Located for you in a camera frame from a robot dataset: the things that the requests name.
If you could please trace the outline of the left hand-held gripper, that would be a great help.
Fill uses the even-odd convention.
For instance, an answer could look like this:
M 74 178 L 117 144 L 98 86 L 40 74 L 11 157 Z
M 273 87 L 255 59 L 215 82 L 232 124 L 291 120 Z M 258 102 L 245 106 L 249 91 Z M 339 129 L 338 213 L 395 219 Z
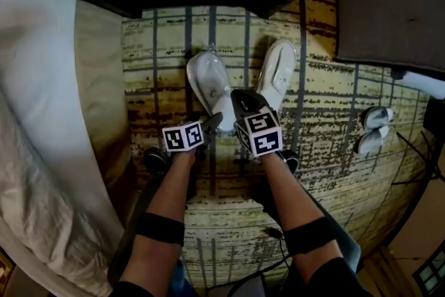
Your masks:
M 187 152 L 207 145 L 210 133 L 216 133 L 223 114 L 218 112 L 205 122 L 200 119 L 185 120 L 162 128 L 163 143 L 168 152 Z

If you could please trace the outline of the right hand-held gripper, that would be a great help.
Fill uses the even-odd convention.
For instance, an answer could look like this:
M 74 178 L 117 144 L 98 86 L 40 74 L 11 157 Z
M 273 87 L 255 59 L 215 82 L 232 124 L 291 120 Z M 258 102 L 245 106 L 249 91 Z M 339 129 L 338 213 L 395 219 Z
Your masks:
M 241 144 L 255 158 L 283 148 L 282 128 L 277 113 L 263 95 L 253 90 L 231 92 L 234 127 Z

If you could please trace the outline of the person's right forearm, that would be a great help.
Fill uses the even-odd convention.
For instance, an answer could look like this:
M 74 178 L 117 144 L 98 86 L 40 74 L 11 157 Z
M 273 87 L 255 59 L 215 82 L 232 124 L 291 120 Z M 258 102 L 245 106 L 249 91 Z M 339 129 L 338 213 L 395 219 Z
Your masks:
M 325 217 L 277 154 L 266 154 L 260 159 L 266 171 L 283 232 Z M 307 254 L 295 255 L 293 260 L 302 279 L 308 283 L 322 265 L 342 257 L 337 242 L 333 240 Z

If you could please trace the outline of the black forearm band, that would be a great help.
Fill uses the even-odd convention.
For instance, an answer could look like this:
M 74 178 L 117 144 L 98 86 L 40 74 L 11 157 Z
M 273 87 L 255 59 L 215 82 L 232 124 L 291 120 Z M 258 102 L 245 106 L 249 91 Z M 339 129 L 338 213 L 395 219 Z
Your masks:
M 291 256 L 307 254 L 335 240 L 334 232 L 326 217 L 285 231 L 283 236 Z
M 185 226 L 183 223 L 157 214 L 144 213 L 135 230 L 136 235 L 163 243 L 184 246 Z

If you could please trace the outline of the person's left forearm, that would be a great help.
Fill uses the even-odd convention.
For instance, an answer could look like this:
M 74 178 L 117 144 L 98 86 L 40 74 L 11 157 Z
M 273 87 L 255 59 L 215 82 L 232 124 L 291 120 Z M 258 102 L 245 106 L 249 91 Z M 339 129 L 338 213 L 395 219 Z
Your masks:
M 172 160 L 145 213 L 184 223 L 186 197 L 196 150 L 180 152 Z M 131 282 L 154 297 L 167 297 L 181 246 L 135 235 L 131 255 L 119 282 Z

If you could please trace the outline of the person's right black shoe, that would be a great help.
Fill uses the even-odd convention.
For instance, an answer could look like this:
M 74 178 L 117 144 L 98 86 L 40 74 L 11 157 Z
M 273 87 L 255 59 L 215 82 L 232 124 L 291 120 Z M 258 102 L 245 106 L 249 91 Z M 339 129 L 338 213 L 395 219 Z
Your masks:
M 298 169 L 298 158 L 297 154 L 292 150 L 282 150 L 279 154 L 285 164 L 288 166 L 291 173 L 294 175 Z

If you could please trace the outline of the person's black shoe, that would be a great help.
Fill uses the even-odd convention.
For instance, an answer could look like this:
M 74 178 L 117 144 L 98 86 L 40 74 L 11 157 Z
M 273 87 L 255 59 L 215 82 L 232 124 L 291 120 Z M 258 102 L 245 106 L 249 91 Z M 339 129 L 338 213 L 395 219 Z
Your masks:
M 143 163 L 149 174 L 165 174 L 170 165 L 170 156 L 157 147 L 149 147 L 143 154 Z
M 294 175 L 298 169 L 298 158 L 297 154 L 292 150 L 282 150 L 279 154 L 285 164 L 288 166 L 291 173 Z

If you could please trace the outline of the person's left black shoe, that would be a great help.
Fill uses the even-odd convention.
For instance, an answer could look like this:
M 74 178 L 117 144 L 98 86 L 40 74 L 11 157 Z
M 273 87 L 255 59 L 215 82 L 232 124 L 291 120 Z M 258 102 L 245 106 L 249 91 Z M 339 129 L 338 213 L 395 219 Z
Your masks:
M 157 147 L 149 147 L 143 154 L 143 163 L 149 174 L 165 174 L 170 165 L 170 156 Z

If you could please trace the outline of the beige bed base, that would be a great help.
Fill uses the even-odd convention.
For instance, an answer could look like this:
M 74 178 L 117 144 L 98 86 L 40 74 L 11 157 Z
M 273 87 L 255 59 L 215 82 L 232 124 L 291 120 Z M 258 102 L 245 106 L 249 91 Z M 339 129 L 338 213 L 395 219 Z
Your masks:
M 74 51 L 83 119 L 108 196 L 126 224 L 136 196 L 122 69 L 122 17 L 76 2 Z

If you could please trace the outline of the white bed duvet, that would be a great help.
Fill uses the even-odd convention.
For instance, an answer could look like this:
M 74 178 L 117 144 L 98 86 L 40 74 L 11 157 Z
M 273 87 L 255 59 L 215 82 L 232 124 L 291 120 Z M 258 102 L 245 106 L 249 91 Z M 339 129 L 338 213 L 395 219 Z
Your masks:
M 56 297 L 108 297 L 123 227 L 83 118 L 76 0 L 0 0 L 0 248 Z

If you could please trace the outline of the black waste bin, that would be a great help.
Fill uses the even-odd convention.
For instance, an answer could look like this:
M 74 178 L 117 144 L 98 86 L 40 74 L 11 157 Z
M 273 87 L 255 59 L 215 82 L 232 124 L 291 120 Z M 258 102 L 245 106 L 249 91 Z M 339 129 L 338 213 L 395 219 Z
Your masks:
M 441 136 L 445 132 L 445 99 L 429 99 L 423 127 L 436 136 Z

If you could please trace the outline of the black tripod light stand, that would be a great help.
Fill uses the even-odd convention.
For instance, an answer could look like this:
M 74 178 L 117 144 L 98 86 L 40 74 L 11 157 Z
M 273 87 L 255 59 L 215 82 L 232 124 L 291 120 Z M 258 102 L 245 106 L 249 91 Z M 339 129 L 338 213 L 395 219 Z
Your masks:
M 439 168 L 441 141 L 426 130 L 421 130 L 413 141 L 398 131 L 396 135 L 405 144 L 405 149 L 391 186 L 427 184 L 435 179 L 445 182 L 445 172 Z

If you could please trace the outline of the person's black top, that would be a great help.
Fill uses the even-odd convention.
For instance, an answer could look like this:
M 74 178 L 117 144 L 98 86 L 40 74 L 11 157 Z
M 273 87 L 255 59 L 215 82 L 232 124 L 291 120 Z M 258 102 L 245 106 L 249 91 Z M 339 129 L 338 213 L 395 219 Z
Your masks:
M 109 297 L 154 297 L 131 282 L 118 282 Z M 373 297 L 361 286 L 343 258 L 335 258 L 320 267 L 309 282 L 293 282 L 279 297 Z

